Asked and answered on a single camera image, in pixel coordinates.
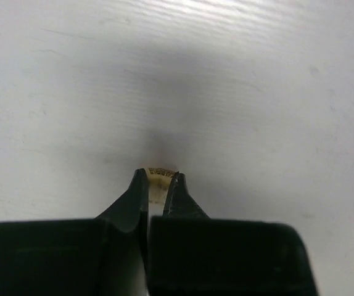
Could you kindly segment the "tan eraser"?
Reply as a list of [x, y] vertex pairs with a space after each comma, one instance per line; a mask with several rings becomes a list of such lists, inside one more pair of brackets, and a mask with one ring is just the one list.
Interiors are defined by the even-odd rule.
[[176, 174], [164, 168], [145, 168], [149, 182], [149, 203], [165, 205], [171, 181]]

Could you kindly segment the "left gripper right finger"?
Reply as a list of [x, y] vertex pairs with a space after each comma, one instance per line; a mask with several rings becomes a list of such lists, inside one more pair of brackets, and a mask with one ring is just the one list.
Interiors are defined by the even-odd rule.
[[150, 219], [150, 295], [207, 295], [213, 276], [211, 219], [191, 197], [186, 177], [176, 173], [165, 205]]

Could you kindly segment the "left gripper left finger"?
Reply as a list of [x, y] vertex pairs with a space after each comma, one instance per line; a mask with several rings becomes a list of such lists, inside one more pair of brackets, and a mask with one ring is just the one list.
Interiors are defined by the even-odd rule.
[[93, 222], [97, 270], [94, 295], [128, 295], [135, 273], [147, 284], [149, 181], [143, 168], [134, 172], [127, 190]]

